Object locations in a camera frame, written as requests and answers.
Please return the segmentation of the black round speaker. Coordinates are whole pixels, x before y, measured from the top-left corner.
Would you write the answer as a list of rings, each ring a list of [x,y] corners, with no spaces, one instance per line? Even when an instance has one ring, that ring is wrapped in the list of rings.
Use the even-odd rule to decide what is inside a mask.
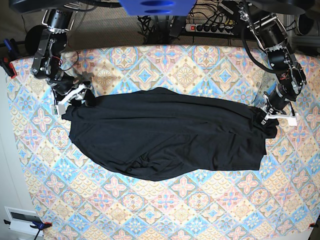
[[[24,46],[30,56],[34,56],[37,52],[39,42],[45,28],[46,27],[43,25],[36,25],[27,32],[24,40]]]

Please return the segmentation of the black t-shirt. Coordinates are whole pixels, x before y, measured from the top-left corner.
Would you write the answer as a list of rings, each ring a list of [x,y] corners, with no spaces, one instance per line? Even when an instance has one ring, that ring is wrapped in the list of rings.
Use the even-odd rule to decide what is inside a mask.
[[[68,106],[71,142],[114,173],[162,181],[195,171],[260,168],[278,121],[239,102],[178,94],[158,87],[103,95],[96,106]]]

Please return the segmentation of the white power strip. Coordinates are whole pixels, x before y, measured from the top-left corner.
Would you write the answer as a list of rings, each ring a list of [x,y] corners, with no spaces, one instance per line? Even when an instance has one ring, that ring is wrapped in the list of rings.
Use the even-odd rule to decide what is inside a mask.
[[[185,25],[185,31],[189,33],[207,33],[207,34],[225,34],[233,35],[232,33],[233,26],[224,26],[223,24],[195,24],[187,23]]]

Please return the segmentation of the red black clamp upper left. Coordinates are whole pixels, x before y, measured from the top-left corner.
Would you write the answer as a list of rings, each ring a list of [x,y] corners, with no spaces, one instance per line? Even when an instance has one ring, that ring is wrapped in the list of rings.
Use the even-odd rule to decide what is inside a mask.
[[[3,44],[5,47],[7,47],[8,54],[7,56],[0,57],[0,66],[4,69],[6,74],[11,79],[14,79],[17,76],[17,72],[12,64],[12,61],[17,58],[17,44],[13,38],[11,38],[10,40],[8,38],[5,38]]]

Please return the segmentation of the orange clamp lower right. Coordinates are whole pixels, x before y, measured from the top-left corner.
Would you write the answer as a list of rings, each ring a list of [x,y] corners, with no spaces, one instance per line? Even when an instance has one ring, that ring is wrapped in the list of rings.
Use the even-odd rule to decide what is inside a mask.
[[[309,227],[310,227],[310,228],[319,228],[320,226],[319,226],[318,223],[311,223],[311,224],[309,225]]]

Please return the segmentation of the white round device upper right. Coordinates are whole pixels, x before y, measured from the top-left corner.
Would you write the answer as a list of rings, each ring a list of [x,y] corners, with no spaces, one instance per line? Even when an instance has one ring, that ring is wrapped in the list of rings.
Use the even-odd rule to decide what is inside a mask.
[[[299,35],[307,35],[312,29],[314,20],[302,14],[297,18],[296,29]]]

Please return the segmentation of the white wall vent box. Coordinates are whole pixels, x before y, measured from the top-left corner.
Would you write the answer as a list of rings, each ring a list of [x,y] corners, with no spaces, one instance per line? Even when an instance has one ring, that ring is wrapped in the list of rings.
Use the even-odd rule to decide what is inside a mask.
[[[4,209],[7,214],[7,218],[5,220],[10,222],[8,225],[9,230],[21,234],[36,236],[38,230],[32,228],[31,225],[34,226],[33,222],[40,223],[41,219],[35,211],[23,210],[8,206],[5,206]]]

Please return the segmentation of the blue clamp lower left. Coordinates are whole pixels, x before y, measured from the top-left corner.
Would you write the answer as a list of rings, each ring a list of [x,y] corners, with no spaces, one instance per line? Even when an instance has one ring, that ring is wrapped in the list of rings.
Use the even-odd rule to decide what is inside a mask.
[[[19,221],[19,220],[3,220],[5,225],[9,225],[9,230],[31,235],[34,240],[38,237],[44,236],[44,230],[52,227],[52,223],[50,222],[36,222],[36,221]]]

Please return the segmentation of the patterned tablecloth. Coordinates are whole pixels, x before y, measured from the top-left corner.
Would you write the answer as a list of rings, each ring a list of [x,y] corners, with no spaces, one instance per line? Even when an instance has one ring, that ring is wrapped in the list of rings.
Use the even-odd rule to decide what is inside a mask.
[[[36,213],[50,240],[263,240],[307,232],[320,214],[320,60],[298,55],[307,85],[282,119],[258,171],[197,170],[152,182],[103,169],[51,113],[33,59],[6,78],[13,132]],[[276,84],[240,47],[122,46],[65,53],[62,68],[93,73],[96,95],[163,87],[257,105]]]

